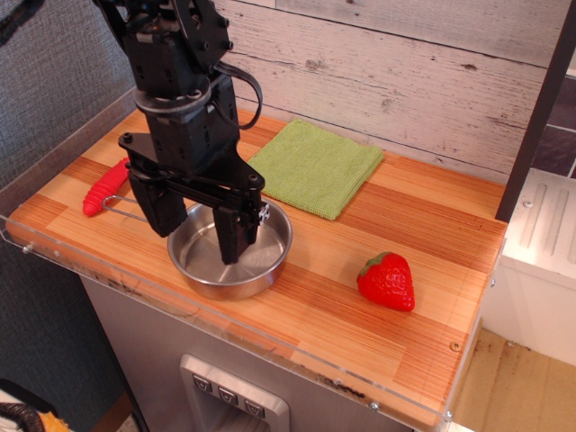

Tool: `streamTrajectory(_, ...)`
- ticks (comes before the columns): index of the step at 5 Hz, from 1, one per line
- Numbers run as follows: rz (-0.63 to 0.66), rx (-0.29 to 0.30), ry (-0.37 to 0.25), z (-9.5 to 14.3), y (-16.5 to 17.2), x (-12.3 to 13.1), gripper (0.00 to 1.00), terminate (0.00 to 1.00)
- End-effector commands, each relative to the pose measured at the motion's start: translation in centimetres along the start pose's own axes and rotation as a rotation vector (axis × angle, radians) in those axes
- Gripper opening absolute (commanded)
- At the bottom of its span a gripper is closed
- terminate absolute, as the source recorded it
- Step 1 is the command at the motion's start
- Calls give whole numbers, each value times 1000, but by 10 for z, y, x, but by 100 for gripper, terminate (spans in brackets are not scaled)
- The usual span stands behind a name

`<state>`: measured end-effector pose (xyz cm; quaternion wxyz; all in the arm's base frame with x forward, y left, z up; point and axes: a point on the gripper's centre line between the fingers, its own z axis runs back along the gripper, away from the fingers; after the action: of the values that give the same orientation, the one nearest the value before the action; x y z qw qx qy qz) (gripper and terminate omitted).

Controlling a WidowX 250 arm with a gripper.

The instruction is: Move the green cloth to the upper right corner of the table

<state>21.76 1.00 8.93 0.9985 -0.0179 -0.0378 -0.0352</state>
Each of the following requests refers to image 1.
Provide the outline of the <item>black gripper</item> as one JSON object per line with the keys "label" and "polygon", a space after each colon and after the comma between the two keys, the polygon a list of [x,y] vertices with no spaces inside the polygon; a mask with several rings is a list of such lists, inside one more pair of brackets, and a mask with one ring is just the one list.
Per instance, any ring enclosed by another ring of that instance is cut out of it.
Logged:
{"label": "black gripper", "polygon": [[128,178],[150,227],[162,238],[186,218],[185,199],[212,208],[221,260],[236,264],[256,242],[264,179],[239,155],[239,118],[230,76],[205,78],[190,94],[135,90],[147,133],[124,134]]}

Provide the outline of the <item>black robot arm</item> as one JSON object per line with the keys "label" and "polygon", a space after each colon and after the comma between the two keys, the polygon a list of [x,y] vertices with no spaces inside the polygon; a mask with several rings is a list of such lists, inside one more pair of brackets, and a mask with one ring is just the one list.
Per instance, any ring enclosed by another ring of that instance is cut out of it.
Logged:
{"label": "black robot arm", "polygon": [[223,61],[229,21],[210,1],[101,1],[128,58],[148,131],[125,133],[131,190],[165,237],[186,218],[185,201],[212,209],[222,261],[234,264],[257,237],[264,178],[239,155],[233,82],[253,77]]}

